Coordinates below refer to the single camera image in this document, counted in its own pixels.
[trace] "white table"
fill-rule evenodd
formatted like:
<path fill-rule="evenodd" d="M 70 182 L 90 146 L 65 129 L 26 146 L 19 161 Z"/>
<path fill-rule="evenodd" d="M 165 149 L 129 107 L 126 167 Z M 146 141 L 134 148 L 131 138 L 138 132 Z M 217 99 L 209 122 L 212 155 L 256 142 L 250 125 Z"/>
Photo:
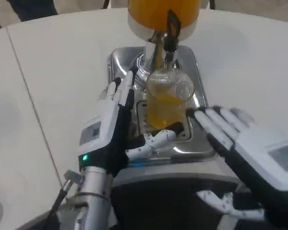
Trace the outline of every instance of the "white table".
<path fill-rule="evenodd" d="M 16 195 L 8 197 L 10 208 L 4 218 L 17 218 L 3 221 L 0 229 L 18 226 L 46 211 L 59 187 L 21 73 L 63 179 L 67 169 L 78 168 L 80 124 L 107 85 L 108 55 L 118 47 L 144 44 L 129 29 L 126 9 L 44 18 L 9 26 L 8 33 L 15 54 L 6 31 L 0 30 L 0 100 L 8 101 L 0 121 L 15 132 L 0 136 L 0 165 L 8 172 L 2 175 L 12 175 L 0 180 L 0 196 L 6 198 L 16 182 Z M 210 105 L 240 107 L 258 122 L 288 133 L 288 23 L 202 10 L 196 31 L 183 43 L 196 54 Z M 119 178 L 184 172 L 234 176 L 217 159 L 124 170 Z M 30 186 L 16 186 L 22 183 Z"/>
<path fill-rule="evenodd" d="M 60 188 L 6 29 L 0 29 L 0 230 L 49 210 Z"/>

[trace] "robotic finger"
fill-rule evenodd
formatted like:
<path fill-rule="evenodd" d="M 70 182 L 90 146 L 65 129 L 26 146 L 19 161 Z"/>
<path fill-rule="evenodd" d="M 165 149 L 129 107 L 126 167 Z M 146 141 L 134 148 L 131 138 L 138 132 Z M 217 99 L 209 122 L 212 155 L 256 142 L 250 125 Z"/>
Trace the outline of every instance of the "robotic finger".
<path fill-rule="evenodd" d="M 176 122 L 163 130 L 153 131 L 149 135 L 140 135 L 129 141 L 126 155 L 130 161 L 145 158 L 154 150 L 165 146 L 171 141 L 174 141 L 183 130 L 183 124 L 181 122 Z"/>

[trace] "clear plastic cup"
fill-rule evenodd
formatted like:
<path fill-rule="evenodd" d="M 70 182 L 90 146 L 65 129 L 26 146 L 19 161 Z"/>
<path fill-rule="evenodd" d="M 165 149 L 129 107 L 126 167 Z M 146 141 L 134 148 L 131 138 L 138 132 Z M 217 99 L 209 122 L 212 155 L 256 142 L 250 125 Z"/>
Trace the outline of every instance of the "clear plastic cup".
<path fill-rule="evenodd" d="M 158 69 L 146 81 L 147 118 L 151 126 L 164 129 L 183 122 L 187 101 L 194 95 L 194 84 L 180 69 Z"/>

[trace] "black cable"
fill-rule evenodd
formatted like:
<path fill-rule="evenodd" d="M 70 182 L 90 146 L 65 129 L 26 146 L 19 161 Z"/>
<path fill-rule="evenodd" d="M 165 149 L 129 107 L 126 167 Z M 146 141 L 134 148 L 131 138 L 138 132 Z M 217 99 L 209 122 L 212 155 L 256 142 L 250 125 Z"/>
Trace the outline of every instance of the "black cable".
<path fill-rule="evenodd" d="M 67 193 L 68 191 L 65 191 L 63 189 L 60 189 L 60 192 L 55 200 L 55 202 L 53 203 L 52 207 L 51 207 L 51 210 L 49 211 L 48 213 L 48 216 L 47 218 L 45 219 L 45 223 L 44 223 L 44 226 L 43 226 L 43 230 L 47 230 L 48 227 L 49 227 L 49 223 L 51 222 L 51 218 L 53 216 L 53 214 L 56 213 L 56 211 L 59 209 L 62 201 L 64 200 L 64 198 L 67 196 Z"/>
<path fill-rule="evenodd" d="M 216 9 L 216 0 L 209 0 L 210 2 L 210 9 L 215 10 Z"/>
<path fill-rule="evenodd" d="M 105 0 L 105 1 L 104 1 L 104 6 L 102 7 L 102 9 L 108 8 L 109 3 L 110 3 L 110 0 Z"/>

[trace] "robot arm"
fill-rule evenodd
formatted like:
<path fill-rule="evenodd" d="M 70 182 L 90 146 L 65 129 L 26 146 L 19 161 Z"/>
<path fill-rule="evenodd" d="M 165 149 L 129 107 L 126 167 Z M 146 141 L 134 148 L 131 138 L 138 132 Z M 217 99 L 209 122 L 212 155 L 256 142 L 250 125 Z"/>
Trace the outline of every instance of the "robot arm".
<path fill-rule="evenodd" d="M 245 219 L 268 219 L 288 228 L 288 138 L 275 129 L 261 127 L 238 109 L 220 107 L 189 110 L 206 133 L 212 147 L 251 190 L 257 210 L 237 210 L 235 196 L 222 199 L 212 191 L 198 196 L 224 214 Z"/>

